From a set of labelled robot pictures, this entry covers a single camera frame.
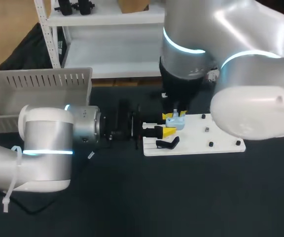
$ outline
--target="white shelf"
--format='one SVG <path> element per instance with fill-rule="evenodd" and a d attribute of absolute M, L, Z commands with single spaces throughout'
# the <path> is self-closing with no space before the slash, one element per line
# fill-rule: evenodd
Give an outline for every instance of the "white shelf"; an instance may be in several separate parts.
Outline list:
<path fill-rule="evenodd" d="M 115 29 L 73 39 L 64 67 L 91 67 L 93 78 L 160 76 L 162 29 Z"/>
<path fill-rule="evenodd" d="M 148 11 L 122 14 L 117 1 L 95 2 L 90 15 L 82 16 L 73 9 L 73 15 L 63 16 L 52 10 L 48 26 L 101 26 L 101 25 L 133 25 L 163 23 L 165 7 L 162 3 L 152 3 Z"/>

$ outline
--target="white plastic board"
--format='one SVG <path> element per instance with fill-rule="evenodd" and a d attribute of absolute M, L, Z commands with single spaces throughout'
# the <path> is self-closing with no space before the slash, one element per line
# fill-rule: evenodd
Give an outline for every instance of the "white plastic board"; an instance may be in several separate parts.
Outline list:
<path fill-rule="evenodd" d="M 156 147 L 156 138 L 143 137 L 143 151 L 147 157 L 151 156 L 176 156 L 176 155 L 193 155 L 193 154 L 211 154 L 211 153 L 234 153 L 244 152 L 245 143 L 242 139 L 236 138 L 223 132 L 213 122 L 212 116 L 206 114 L 202 119 L 201 115 L 186 115 L 185 128 L 173 136 L 163 139 L 172 142 L 175 137 L 179 136 L 180 142 L 173 150 L 158 149 Z M 143 128 L 153 128 L 156 124 L 145 123 Z"/>

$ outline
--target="gray plastic crate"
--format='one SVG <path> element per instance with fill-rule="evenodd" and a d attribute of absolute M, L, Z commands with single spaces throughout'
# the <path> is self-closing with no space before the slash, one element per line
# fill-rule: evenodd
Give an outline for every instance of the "gray plastic crate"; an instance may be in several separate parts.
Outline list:
<path fill-rule="evenodd" d="M 25 105 L 88 105 L 91 68 L 0 71 L 0 133 L 18 132 Z"/>

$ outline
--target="yellow block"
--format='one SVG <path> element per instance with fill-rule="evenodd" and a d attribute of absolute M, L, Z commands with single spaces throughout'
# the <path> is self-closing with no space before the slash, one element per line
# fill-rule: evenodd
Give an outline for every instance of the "yellow block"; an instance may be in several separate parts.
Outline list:
<path fill-rule="evenodd" d="M 168 114 L 162 114 L 162 119 L 166 120 L 168 118 L 172 118 L 173 117 L 173 113 L 168 113 Z"/>
<path fill-rule="evenodd" d="M 181 112 L 180 112 L 180 116 L 186 115 L 187 112 L 188 112 L 188 111 L 181 111 Z M 166 120 L 166 119 L 172 118 L 172 117 L 173 117 L 173 113 L 162 114 L 162 119 L 163 119 L 163 120 Z"/>
<path fill-rule="evenodd" d="M 181 111 L 181 112 L 180 112 L 180 116 L 186 115 L 187 112 L 188 112 L 188 111 Z"/>
<path fill-rule="evenodd" d="M 163 127 L 163 138 L 175 134 L 176 131 L 177 131 L 177 128 L 175 127 Z"/>

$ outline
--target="cardboard box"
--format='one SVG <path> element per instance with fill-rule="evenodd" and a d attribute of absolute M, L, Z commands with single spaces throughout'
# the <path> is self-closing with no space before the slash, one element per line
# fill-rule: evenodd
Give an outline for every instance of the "cardboard box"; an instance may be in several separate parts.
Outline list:
<path fill-rule="evenodd" d="M 150 0 L 118 0 L 122 13 L 133 13 L 148 10 Z"/>

